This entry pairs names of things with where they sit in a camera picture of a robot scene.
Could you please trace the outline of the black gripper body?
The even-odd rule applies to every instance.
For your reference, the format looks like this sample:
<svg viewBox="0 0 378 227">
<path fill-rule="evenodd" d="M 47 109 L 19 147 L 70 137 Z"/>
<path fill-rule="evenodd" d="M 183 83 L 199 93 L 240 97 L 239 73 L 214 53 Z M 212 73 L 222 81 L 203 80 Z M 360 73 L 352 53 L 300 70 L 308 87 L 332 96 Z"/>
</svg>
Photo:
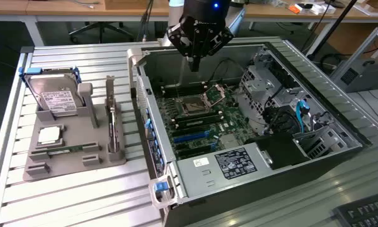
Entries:
<svg viewBox="0 0 378 227">
<path fill-rule="evenodd" d="M 224 17 L 230 1 L 227 0 L 186 0 L 183 2 L 183 12 L 179 23 L 191 44 L 194 30 L 200 27 L 216 29 L 226 27 Z"/>
</svg>

